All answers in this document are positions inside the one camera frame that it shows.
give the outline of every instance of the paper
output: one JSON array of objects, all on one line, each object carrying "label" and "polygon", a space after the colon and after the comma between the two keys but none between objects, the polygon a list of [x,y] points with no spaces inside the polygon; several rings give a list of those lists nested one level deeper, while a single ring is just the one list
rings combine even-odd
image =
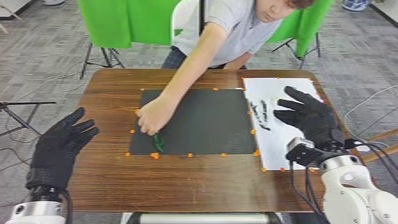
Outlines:
[{"label": "paper", "polygon": [[[295,101],[284,93],[286,86],[295,87],[296,90],[309,93],[319,100],[312,81],[305,78],[245,78],[243,82],[263,168],[266,168],[266,170],[280,170],[280,168],[289,169],[289,162],[284,158],[287,143],[295,137],[303,137],[303,134],[302,131],[275,118],[273,110],[287,110],[287,108],[277,105],[279,99]],[[295,164],[295,169],[305,169],[305,167]]]}]

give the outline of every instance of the floor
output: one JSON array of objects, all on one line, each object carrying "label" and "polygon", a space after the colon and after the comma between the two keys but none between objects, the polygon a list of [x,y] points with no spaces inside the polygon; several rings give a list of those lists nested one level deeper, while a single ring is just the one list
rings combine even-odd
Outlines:
[{"label": "floor", "polygon": [[[23,21],[1,21],[10,34],[0,32],[0,100],[56,101],[42,106],[32,125],[44,131],[72,111],[85,85],[97,67],[90,66],[85,79],[78,80],[88,36],[74,1],[60,7],[44,7],[35,2],[21,14]],[[367,9],[360,13],[332,7],[319,30],[321,58],[307,57],[303,69],[319,79],[339,116],[371,94],[398,84],[398,29],[382,16]],[[247,66],[250,69],[296,69],[289,50],[270,52],[277,44],[263,46]],[[120,60],[129,68],[160,68],[168,52],[165,46],[133,44],[120,50]],[[99,52],[92,58],[99,61]],[[346,124],[362,137],[398,126],[398,90],[390,90],[364,104],[348,116]],[[26,116],[32,107],[14,106]],[[0,113],[0,132],[16,126]],[[0,148],[16,149],[23,158],[33,151],[33,135],[19,131],[0,138]],[[0,152],[0,169],[17,162],[8,151]],[[398,187],[378,162],[367,164],[378,187],[398,195]],[[17,165],[0,172],[0,223],[7,220],[12,206],[24,196],[23,189],[28,167]],[[74,214],[74,223],[119,223],[119,214]]]}]

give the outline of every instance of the hair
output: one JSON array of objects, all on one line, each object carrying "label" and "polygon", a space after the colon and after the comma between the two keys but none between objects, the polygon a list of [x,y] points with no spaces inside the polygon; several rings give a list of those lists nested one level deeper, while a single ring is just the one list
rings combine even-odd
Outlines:
[{"label": "hair", "polygon": [[305,9],[314,3],[314,0],[287,0],[287,4],[296,9]]}]

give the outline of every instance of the hand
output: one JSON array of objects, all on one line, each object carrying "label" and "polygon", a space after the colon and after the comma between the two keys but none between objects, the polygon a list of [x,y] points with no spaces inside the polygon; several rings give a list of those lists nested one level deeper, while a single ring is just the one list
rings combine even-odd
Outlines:
[{"label": "hand", "polygon": [[291,110],[275,110],[275,117],[302,130],[303,136],[314,142],[316,148],[323,149],[332,144],[343,146],[344,135],[328,106],[293,87],[287,86],[284,92],[300,103],[279,100],[279,106]]},{"label": "hand", "polygon": [[76,155],[92,137],[99,133],[94,121],[76,124],[85,110],[80,108],[53,125],[35,145],[26,189],[49,186],[65,190],[72,173]]},{"label": "hand", "polygon": [[163,128],[170,120],[175,107],[177,102],[165,96],[160,96],[138,110],[140,132],[147,133],[147,135],[154,135]]}]

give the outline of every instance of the green backdrop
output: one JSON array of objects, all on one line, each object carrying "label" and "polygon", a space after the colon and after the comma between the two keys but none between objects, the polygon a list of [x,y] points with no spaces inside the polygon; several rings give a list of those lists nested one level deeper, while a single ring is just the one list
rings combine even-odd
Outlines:
[{"label": "green backdrop", "polygon": [[[97,47],[129,48],[131,42],[170,45],[170,15],[179,0],[78,0],[90,41]],[[296,39],[305,54],[332,0],[295,11],[268,42]]]}]

